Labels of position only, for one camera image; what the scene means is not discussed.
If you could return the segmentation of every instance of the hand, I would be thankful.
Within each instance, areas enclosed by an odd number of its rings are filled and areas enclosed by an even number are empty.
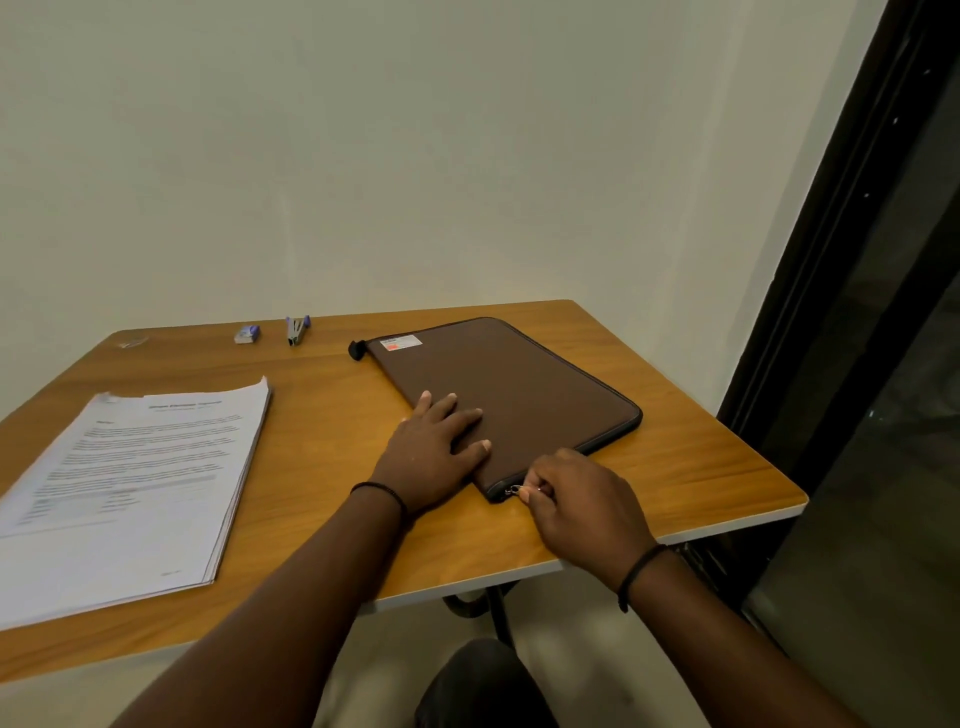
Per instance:
[[[473,443],[456,455],[450,443],[483,416],[479,409],[450,412],[457,396],[450,394],[431,406],[429,392],[408,420],[400,423],[370,480],[388,485],[407,504],[411,514],[451,496],[464,479],[490,454],[490,440]]]
[[[547,548],[614,591],[656,544],[630,484],[574,450],[537,458],[517,495]]]

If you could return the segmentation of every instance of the table leg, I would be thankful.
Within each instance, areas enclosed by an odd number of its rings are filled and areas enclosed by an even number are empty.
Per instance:
[[[511,649],[514,648],[514,636],[507,621],[507,609],[503,605],[503,593],[500,587],[487,587],[487,602],[490,604],[490,616],[493,618],[493,630],[496,638]]]
[[[490,612],[496,638],[508,647],[513,648],[514,637],[510,632],[510,623],[507,621],[507,610],[503,604],[503,597],[518,583],[508,581],[506,584],[487,587],[483,595],[478,596],[473,601],[464,601],[459,596],[445,596],[444,604],[457,617],[466,619],[476,619]]]

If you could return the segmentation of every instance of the dark pants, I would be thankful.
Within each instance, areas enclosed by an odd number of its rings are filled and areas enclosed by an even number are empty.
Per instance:
[[[516,653],[497,640],[457,650],[417,706],[418,728],[557,728]]]

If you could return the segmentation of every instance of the brown laptop sleeve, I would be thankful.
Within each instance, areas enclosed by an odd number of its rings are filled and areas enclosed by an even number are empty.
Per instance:
[[[491,456],[473,480],[494,503],[513,494],[539,455],[557,448],[592,452],[643,417],[619,392],[499,319],[350,343],[354,359],[365,352],[411,405],[429,390],[437,398],[456,392],[458,408],[483,409],[483,420],[454,449],[491,440]]]

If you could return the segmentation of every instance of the table top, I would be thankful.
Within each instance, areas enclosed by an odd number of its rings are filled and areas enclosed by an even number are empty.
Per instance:
[[[260,322],[260,340],[242,346],[241,324],[118,331],[0,423],[0,494],[99,392],[214,392],[266,375],[273,400],[223,563],[210,586],[0,632],[0,682],[205,634],[370,476],[409,413],[372,358],[348,356],[350,340],[475,316],[503,319],[643,409],[639,429],[591,457],[630,481],[661,542],[803,510],[803,491],[572,301],[317,318],[294,348],[283,321]],[[372,608],[561,567],[522,503],[489,505],[469,487],[416,523]]]

